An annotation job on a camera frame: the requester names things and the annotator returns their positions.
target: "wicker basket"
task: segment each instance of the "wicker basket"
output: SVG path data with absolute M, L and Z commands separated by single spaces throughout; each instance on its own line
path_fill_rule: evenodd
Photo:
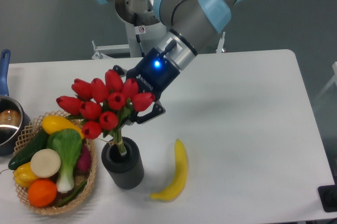
M 14 148 L 14 154 L 17 154 L 23 147 L 27 145 L 27 143 L 31 139 L 33 139 L 36 133 L 41 129 L 41 123 L 42 123 L 43 118 L 48 115 L 58 115 L 58 116 L 65 117 L 68 115 L 68 113 L 65 111 L 59 110 L 56 112 L 46 113 L 44 116 L 39 116 L 37 119 L 35 118 L 33 121 L 31 121 L 29 125 L 26 126 L 22 130 L 21 135 L 18 137 L 16 146 Z M 80 126 L 80 121 L 73 120 L 72 122 Z M 79 195 L 77 195 L 75 199 L 73 199 L 71 202 L 69 202 L 65 206 L 62 206 L 62 207 L 53 206 L 53 205 L 58 204 L 62 200 L 63 197 L 66 197 L 68 195 L 66 194 L 65 196 L 62 197 L 62 195 L 58 193 L 56 199 L 50 206 L 44 207 L 44 208 L 37 208 L 37 207 L 31 206 L 31 204 L 29 203 L 29 200 L 27 198 L 28 188 L 21 187 L 18 184 L 15 184 L 17 196 L 19 197 L 20 201 L 29 208 L 29 210 L 35 213 L 39 213 L 41 215 L 57 215 L 59 213 L 64 213 L 64 212 L 67 212 L 75 208 L 80 203 L 82 203 L 84 199 L 89 195 L 90 191 L 92 190 L 94 186 L 96 168 L 97 168 L 97 158 L 96 158 L 96 149 L 95 149 L 94 142 L 91 140 L 86 140 L 86 139 L 84 139 L 84 141 L 91 153 L 92 163 L 91 163 L 90 171 L 86 174 L 83 174 L 81 172 L 74 172 L 75 187 L 78 186 L 83 180 L 87 180 L 87 183 L 83 191 Z

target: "yellow banana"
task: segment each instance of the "yellow banana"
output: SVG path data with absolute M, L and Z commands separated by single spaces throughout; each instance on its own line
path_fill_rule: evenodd
M 177 139 L 174 145 L 175 174 L 169 186 L 161 192 L 150 194 L 151 199 L 172 201 L 183 191 L 187 179 L 187 156 L 183 143 Z

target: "tulip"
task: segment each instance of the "tulip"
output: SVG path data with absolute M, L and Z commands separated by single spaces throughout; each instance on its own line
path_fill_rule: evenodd
M 123 86 L 122 89 L 122 94 L 125 95 L 125 98 L 128 99 L 132 99 L 133 96 L 135 96 L 138 93 L 138 83 L 136 81 L 136 79 L 134 78 L 129 78 Z
M 88 120 L 96 120 L 102 113 L 102 107 L 92 101 L 86 101 L 81 104 L 80 113 Z
M 132 98 L 133 109 L 135 109 L 136 112 L 145 111 L 151 105 L 154 99 L 155 97 L 151 93 L 136 94 Z
M 119 74 L 110 69 L 105 73 L 105 84 L 108 90 L 121 91 L 123 88 L 123 81 Z
M 87 139 L 96 139 L 102 132 L 102 128 L 98 122 L 88 121 L 83 125 L 82 133 Z
M 109 95 L 109 97 L 107 98 L 107 103 L 112 109 L 120 110 L 122 107 L 125 106 L 126 98 L 124 94 L 115 92 Z
M 60 108 L 65 110 L 71 115 L 79 115 L 80 114 L 80 106 L 82 101 L 75 97 L 61 96 L 56 99 L 57 104 Z
M 90 84 L 91 94 L 97 103 L 103 102 L 109 96 L 109 91 L 103 81 L 99 78 L 94 78 Z
M 90 83 L 81 79 L 77 78 L 74 80 L 74 84 L 72 84 L 72 90 L 74 90 L 78 97 L 82 100 L 91 100 L 93 97 L 91 94 Z
M 105 130 L 112 130 L 118 125 L 118 117 L 110 111 L 100 115 L 100 126 Z

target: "floor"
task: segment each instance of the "floor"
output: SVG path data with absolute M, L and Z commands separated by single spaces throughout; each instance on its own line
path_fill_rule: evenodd
M 337 61 L 337 0 L 244 0 L 232 8 L 227 52 L 290 49 L 314 105 Z M 0 0 L 0 50 L 11 63 L 90 60 L 97 46 L 126 44 L 114 4 L 94 0 Z M 204 52 L 214 52 L 218 37 Z M 329 161 L 337 157 L 337 91 L 315 112 Z

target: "stainless steel pot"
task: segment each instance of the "stainless steel pot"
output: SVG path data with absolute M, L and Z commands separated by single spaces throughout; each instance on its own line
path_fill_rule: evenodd
M 15 143 L 21 131 L 30 122 L 16 100 L 9 97 L 7 75 L 11 52 L 2 51 L 0 58 L 0 156 L 14 152 Z

